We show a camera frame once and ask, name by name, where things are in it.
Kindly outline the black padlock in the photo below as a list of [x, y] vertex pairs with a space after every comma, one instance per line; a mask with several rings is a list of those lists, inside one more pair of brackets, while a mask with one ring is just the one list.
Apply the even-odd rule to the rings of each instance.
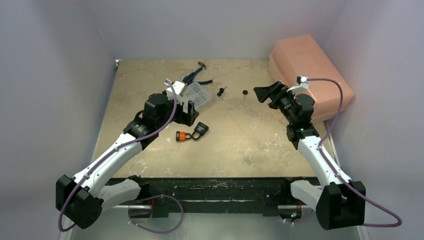
[[199, 140], [201, 137], [203, 137], [207, 133], [208, 130], [209, 130], [209, 127], [206, 124], [202, 122], [198, 122], [198, 124], [194, 128], [194, 132], [191, 134], [192, 139], [195, 141]]

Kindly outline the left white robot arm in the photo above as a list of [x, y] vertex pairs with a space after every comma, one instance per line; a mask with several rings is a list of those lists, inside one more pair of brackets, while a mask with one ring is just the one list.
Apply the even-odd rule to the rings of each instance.
[[149, 183], [132, 175], [109, 185], [113, 175], [129, 160], [144, 151], [170, 123], [191, 127], [199, 112], [193, 100], [178, 94], [154, 93], [144, 103], [122, 133], [104, 153], [74, 176], [62, 175], [55, 185], [55, 207], [59, 211], [58, 229], [65, 233], [74, 227], [86, 229], [100, 215], [122, 203], [142, 205], [165, 193], [152, 195]]

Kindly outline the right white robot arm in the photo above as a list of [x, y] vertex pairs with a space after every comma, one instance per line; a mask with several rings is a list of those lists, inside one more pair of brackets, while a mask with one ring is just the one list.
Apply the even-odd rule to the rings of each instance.
[[360, 226], [365, 221], [365, 200], [356, 193], [366, 193], [361, 181], [353, 181], [337, 166], [323, 146], [323, 139], [312, 123], [314, 99], [307, 94], [293, 93], [277, 81], [270, 86], [254, 87], [260, 103], [279, 110], [288, 121], [287, 138], [307, 160], [320, 183], [313, 186], [306, 180], [296, 180], [281, 189], [280, 196], [288, 204], [300, 200], [315, 211], [325, 230]]

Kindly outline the orange padlock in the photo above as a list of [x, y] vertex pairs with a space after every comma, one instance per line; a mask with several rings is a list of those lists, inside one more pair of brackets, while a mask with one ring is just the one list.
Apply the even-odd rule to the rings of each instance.
[[184, 142], [187, 140], [191, 140], [193, 136], [190, 133], [184, 132], [184, 131], [177, 131], [175, 134], [175, 140], [177, 142]]

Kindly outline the clear plastic screw box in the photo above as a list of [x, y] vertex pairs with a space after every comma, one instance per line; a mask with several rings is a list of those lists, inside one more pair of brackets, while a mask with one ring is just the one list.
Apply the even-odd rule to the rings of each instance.
[[183, 111], [188, 112], [188, 102], [192, 101], [194, 103], [194, 109], [198, 111], [205, 104], [207, 104], [212, 99], [212, 95], [207, 91], [202, 85], [198, 82], [192, 82], [190, 85], [184, 87], [182, 92]]

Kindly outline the pink plastic storage box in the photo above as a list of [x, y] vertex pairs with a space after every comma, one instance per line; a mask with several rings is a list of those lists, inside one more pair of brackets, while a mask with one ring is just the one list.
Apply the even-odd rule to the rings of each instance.
[[[331, 79], [343, 92], [342, 111], [345, 111], [354, 92], [311, 35], [300, 35], [278, 40], [269, 54], [268, 70], [274, 81], [288, 87], [296, 85], [297, 76], [309, 79]], [[340, 104], [339, 88], [332, 82], [313, 81], [304, 92], [314, 101], [312, 122], [322, 122], [335, 117]]]

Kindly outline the small hammer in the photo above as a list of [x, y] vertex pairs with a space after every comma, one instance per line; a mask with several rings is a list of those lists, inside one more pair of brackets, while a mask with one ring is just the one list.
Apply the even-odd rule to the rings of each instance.
[[198, 61], [197, 62], [197, 64], [201, 67], [201, 68], [203, 68], [203, 69], [207, 69], [207, 67], [206, 67], [206, 65], [203, 63], [203, 62], [201, 62], [201, 61]]

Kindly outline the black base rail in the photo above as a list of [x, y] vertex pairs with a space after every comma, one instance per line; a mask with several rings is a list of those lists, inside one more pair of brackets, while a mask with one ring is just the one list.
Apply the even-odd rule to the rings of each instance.
[[259, 214], [298, 218], [311, 208], [292, 197], [290, 184], [299, 177], [146, 177], [136, 179], [141, 192], [118, 205], [136, 218], [166, 218], [171, 213]]

